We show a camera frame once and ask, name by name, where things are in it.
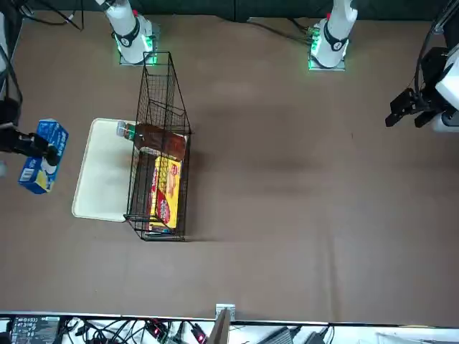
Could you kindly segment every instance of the blue and white box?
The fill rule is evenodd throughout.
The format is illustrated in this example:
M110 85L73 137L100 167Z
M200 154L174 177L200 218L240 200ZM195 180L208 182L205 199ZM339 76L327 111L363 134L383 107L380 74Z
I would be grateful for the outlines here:
M38 122L37 134L57 148L57 155L62 160L69 137L68 132L56 120L49 119ZM44 158L28 157L22 168L19 184L34 194L48 193L56 181L59 166L60 162L57 166L50 166Z

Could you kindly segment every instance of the wire basket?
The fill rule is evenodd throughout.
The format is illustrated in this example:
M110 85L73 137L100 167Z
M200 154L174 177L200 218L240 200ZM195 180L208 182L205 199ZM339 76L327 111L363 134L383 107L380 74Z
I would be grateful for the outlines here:
M143 66L124 215L142 240L185 241L190 145L171 53L156 52Z

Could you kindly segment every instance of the white tray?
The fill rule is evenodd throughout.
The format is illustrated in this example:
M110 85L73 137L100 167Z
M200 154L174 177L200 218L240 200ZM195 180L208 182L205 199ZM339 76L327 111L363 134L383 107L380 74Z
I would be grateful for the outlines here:
M125 221L133 142L116 135L117 124L107 118L91 124L73 197L76 217Z

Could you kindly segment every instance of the brown surface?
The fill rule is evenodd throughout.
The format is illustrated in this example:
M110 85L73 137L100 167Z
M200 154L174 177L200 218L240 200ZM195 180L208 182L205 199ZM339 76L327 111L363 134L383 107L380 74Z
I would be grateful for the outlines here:
M233 302L239 319L459 325L459 138L384 127L429 24L359 22L347 72L312 73L304 46L261 28L154 20L196 131L202 240L144 243L72 216L91 121L134 119L141 69L116 65L102 14L83 33L27 24L21 129L52 117L70 140L49 195L18 186L24 159L4 156L0 308L211 317Z

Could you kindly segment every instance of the yellow box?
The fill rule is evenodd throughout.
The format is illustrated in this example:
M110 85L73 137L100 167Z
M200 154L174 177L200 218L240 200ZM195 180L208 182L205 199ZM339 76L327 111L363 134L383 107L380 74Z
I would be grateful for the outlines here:
M177 227L180 173L181 163L163 156L156 158L151 184L150 215L160 218L171 229ZM152 221L149 229L152 231L153 227L165 227L164 224Z

